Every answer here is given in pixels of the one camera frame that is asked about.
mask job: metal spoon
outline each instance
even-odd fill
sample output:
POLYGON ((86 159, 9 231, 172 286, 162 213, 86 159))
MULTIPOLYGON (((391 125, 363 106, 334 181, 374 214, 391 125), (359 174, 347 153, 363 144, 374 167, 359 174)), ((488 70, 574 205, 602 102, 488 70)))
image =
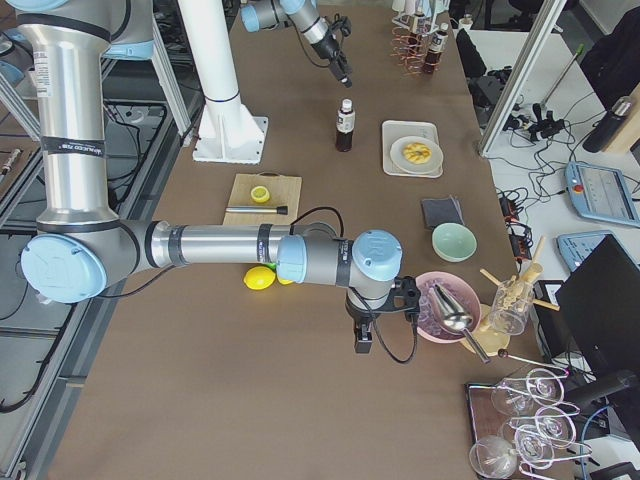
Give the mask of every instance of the metal spoon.
POLYGON ((449 293, 444 287, 434 285, 434 297, 436 304, 442 315, 436 316, 440 326, 449 333, 462 333, 467 339, 471 348, 478 354, 482 363, 489 363, 491 359, 484 351, 482 345, 478 343, 475 337, 469 331, 469 327, 473 323, 473 316, 460 305, 460 303, 449 293))

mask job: blue cable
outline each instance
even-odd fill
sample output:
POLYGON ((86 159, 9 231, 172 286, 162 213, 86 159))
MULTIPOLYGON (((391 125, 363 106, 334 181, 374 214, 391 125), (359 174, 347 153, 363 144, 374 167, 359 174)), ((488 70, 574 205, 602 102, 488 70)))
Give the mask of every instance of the blue cable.
MULTIPOLYGON (((582 428, 580 443, 584 443, 584 439, 587 436, 587 430, 589 429, 589 425, 591 424, 591 422, 593 422, 593 419, 604 412, 607 408, 609 408, 609 405, 605 405, 604 407, 599 408, 589 417, 587 423, 585 423, 584 427, 582 428)), ((582 452, 582 445, 580 445, 580 455, 582 455, 582 452)), ((580 459, 580 468, 582 468, 582 480, 587 480, 587 460, 585 458, 580 459)))

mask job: white bowl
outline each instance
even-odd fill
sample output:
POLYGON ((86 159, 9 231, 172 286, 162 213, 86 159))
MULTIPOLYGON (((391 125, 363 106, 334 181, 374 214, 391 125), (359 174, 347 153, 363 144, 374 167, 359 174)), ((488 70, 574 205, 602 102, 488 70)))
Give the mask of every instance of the white bowl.
POLYGON ((444 154, 436 142, 424 137, 402 137, 391 144, 391 150, 389 152, 391 161, 402 171, 411 173, 413 175, 428 175, 436 172, 441 166, 444 159, 444 154), (431 149, 431 159, 425 163, 411 163, 402 154, 404 147, 410 143, 423 143, 431 149))

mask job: black monitor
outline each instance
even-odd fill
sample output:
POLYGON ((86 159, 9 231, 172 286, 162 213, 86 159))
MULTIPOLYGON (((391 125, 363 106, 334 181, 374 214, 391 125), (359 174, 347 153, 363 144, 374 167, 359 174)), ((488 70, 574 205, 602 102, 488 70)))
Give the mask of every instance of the black monitor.
POLYGON ((607 235, 558 290, 557 299, 597 379, 598 386, 581 387, 587 389, 582 393, 590 392, 595 398, 606 393, 627 434, 640 448, 640 269, 616 239, 607 235))

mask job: bottle label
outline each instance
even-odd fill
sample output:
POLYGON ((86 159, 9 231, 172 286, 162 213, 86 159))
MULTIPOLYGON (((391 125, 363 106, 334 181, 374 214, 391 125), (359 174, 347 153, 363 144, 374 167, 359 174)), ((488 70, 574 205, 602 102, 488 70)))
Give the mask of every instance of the bottle label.
POLYGON ((447 42, 447 35, 439 35, 438 32, 433 34, 431 39, 431 45, 429 45, 429 51, 433 53, 441 53, 444 50, 444 45, 447 42))
POLYGON ((336 128, 339 132, 349 133, 353 131, 356 125, 356 112, 342 113, 338 112, 338 121, 336 122, 336 128))

